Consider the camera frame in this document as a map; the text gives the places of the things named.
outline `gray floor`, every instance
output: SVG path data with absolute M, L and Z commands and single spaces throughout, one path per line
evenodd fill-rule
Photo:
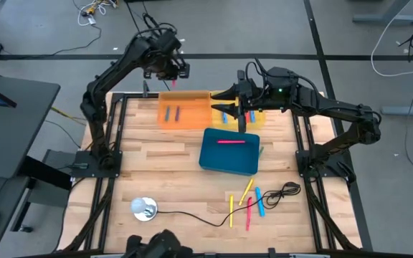
M 77 4 L 88 4 L 76 0 Z M 370 54 L 383 27 L 351 23 L 354 13 L 380 12 L 391 1 L 359 2 L 312 0 L 313 12 L 325 54 Z M 131 4 L 141 13 L 140 4 Z M 151 15 L 178 27 L 186 39 L 185 53 L 279 53 L 315 54 L 315 46 L 302 1 L 296 0 L 172 0 L 147 2 Z M 404 14 L 413 14 L 413 1 Z M 70 0 L 7 0 L 0 13 L 0 41 L 12 54 L 48 54 L 58 49 L 87 44 L 98 31 L 77 25 L 77 10 Z M 119 54 L 136 32 L 128 10 L 108 9 L 97 15 L 102 38 L 87 49 L 63 54 Z M 402 54 L 396 41 L 406 39 L 413 27 L 390 28 L 377 54 Z M 191 77 L 178 89 L 225 89 L 236 81 L 236 70 L 248 60 L 189 60 Z M 264 60 L 264 66 L 282 66 L 311 78 L 325 90 L 318 61 Z M 86 84 L 100 74 L 109 61 L 1 61 L 0 74 L 30 80 L 55 82 L 62 86 L 54 106 L 81 116 L 79 103 Z M 413 63 L 377 62 L 382 72 L 413 70 Z M 336 97 L 364 103 L 378 110 L 382 105 L 408 105 L 413 94 L 413 75 L 384 78 L 376 75 L 370 62 L 328 62 Z M 127 76 L 116 91 L 139 91 L 141 71 Z M 151 80 L 153 91 L 163 91 L 161 82 Z M 64 126 L 80 142 L 84 128 L 57 114 L 48 119 Z M 351 149 L 361 198 L 374 250 L 413 254 L 413 167 L 404 152 L 404 118 L 384 116 L 382 139 L 374 145 Z M 409 120 L 409 152 L 413 158 L 413 118 Z M 30 150 L 41 159 L 50 148 L 74 152 L 70 139 L 51 124 L 45 124 Z M 7 233 L 0 257 L 41 254 L 51 251 L 60 233 L 61 209 L 33 206 L 25 224 L 31 234 Z

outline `yellow highlighter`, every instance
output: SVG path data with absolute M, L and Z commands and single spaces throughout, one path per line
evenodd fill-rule
M 254 178 L 251 178 L 251 179 L 250 179 L 250 182 L 248 183 L 247 188 L 246 188 L 245 191 L 243 192 L 242 198 L 240 199 L 240 202 L 238 203 L 238 206 L 241 206 L 241 205 L 242 205 L 243 200 L 245 199 L 245 196 L 248 194 L 248 191 L 250 190 L 253 181 L 254 181 Z
M 232 213 L 234 211 L 234 195 L 231 194 L 229 197 L 229 202 L 230 202 L 230 213 Z M 230 219 L 229 219 L 229 226 L 230 228 L 232 228 L 232 216 L 234 216 L 234 214 L 230 214 Z

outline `translucent orange bin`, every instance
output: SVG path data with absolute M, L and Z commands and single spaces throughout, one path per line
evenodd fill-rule
M 209 91 L 160 92 L 157 123 L 162 129 L 205 129 L 212 124 Z

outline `teal box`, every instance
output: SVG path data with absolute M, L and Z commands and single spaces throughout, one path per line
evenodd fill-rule
M 244 140 L 220 144 L 218 140 Z M 258 135 L 207 128 L 201 143 L 199 164 L 203 169 L 252 176 L 259 161 Z

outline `wooden tabletop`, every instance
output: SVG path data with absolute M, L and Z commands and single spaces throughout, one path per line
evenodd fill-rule
M 257 207 L 253 206 L 249 231 L 245 229 L 246 209 L 234 214 L 232 229 L 228 222 L 213 227 L 183 214 L 157 214 L 149 222 L 137 220 L 130 212 L 130 203 L 136 197 L 147 196 L 157 201 L 160 211 L 186 211 L 218 224 L 229 213 L 229 195 L 234 195 L 234 208 L 239 208 L 238 201 L 250 179 L 201 169 L 199 154 L 203 130 L 162 130 L 156 123 L 157 107 L 157 99 L 128 100 L 120 145 L 123 162 L 120 177 L 115 182 L 105 253 L 124 252 L 126 240 L 132 234 L 142 236 L 143 242 L 147 242 L 163 229 L 174 232 L 180 242 L 194 252 L 262 253 L 268 252 L 269 247 L 276 248 L 277 252 L 315 251 L 304 189 L 297 196 L 285 197 L 274 209 L 266 210 L 265 217 L 260 217 Z M 334 137 L 329 118 L 315 116 L 310 121 L 317 143 Z M 117 126 L 113 126 L 112 139 L 116 130 Z M 297 143 L 289 111 L 283 114 L 266 112 L 264 127 L 248 133 L 258 134 L 265 148 L 247 198 L 256 199 L 255 186 L 259 186 L 262 193 L 280 190 L 289 181 L 303 187 L 297 172 Z M 302 133 L 307 148 L 305 132 Z M 86 128 L 82 146 L 86 147 L 90 141 Z M 361 246 L 347 185 L 341 178 L 324 178 L 323 182 L 331 216 L 350 241 Z M 94 187 L 95 179 L 88 178 L 71 193 L 60 249 L 72 241 L 87 221 Z M 323 246 L 327 248 L 319 216 L 318 220 Z M 98 241 L 97 231 L 94 247 Z

